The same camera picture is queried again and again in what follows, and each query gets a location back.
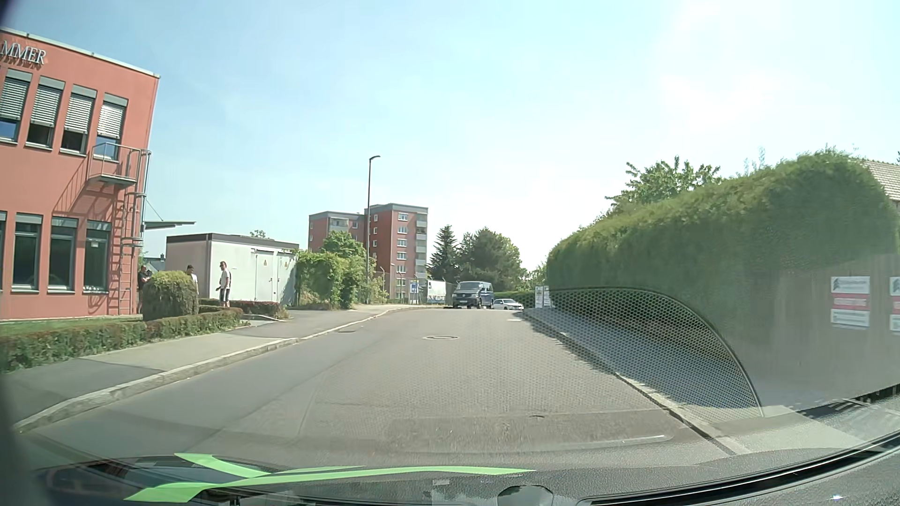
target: window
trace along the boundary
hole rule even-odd
[[[104,94],[100,106],[100,120],[97,122],[97,142],[94,156],[119,159],[119,142],[122,138],[122,122],[128,101],[115,95]]]
[[[39,214],[15,214],[15,243],[13,245],[13,288],[38,289],[38,261],[41,252],[41,224]]]
[[[85,289],[105,292],[109,271],[110,235],[113,226],[105,221],[89,221],[85,240]]]
[[[50,221],[50,290],[72,290],[75,287],[75,233],[78,220],[54,217]]]
[[[32,83],[32,75],[15,68],[6,70],[3,91],[0,91],[0,138],[17,140],[22,123],[25,96]]]
[[[5,242],[6,236],[4,235],[4,231],[6,230],[6,211],[0,211],[0,280],[3,280],[3,245]]]
[[[57,79],[40,78],[38,92],[34,96],[34,106],[31,109],[31,125],[28,127],[28,137],[25,138],[25,142],[47,148],[53,145],[53,132],[56,129],[59,101],[62,98],[64,86],[65,83]]]
[[[72,85],[72,94],[68,97],[66,121],[62,127],[63,151],[74,151],[84,155],[87,150],[87,130],[94,113],[94,99],[97,92],[90,88]]]

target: red brick building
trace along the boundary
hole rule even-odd
[[[392,299],[407,299],[410,283],[428,279],[428,208],[401,203],[373,205],[369,250],[375,258],[375,275],[384,277]],[[322,247],[335,230],[349,232],[365,244],[365,212],[325,211],[310,215],[308,247]]]
[[[0,31],[0,319],[134,313],[159,76]]]

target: white utility building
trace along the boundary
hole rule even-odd
[[[299,244],[217,233],[166,238],[166,270],[192,265],[200,296],[218,298],[222,260],[231,271],[232,301],[294,303],[294,251]]]

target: white car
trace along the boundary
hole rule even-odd
[[[490,308],[491,309],[511,309],[514,311],[522,311],[523,309],[525,309],[525,306],[523,306],[520,303],[517,303],[516,301],[514,301],[512,299],[495,299],[494,303],[490,305]]]

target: asphalt road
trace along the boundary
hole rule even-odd
[[[395,312],[36,429],[22,443],[33,467],[175,452],[295,467],[534,469],[725,455],[516,313],[488,310]]]

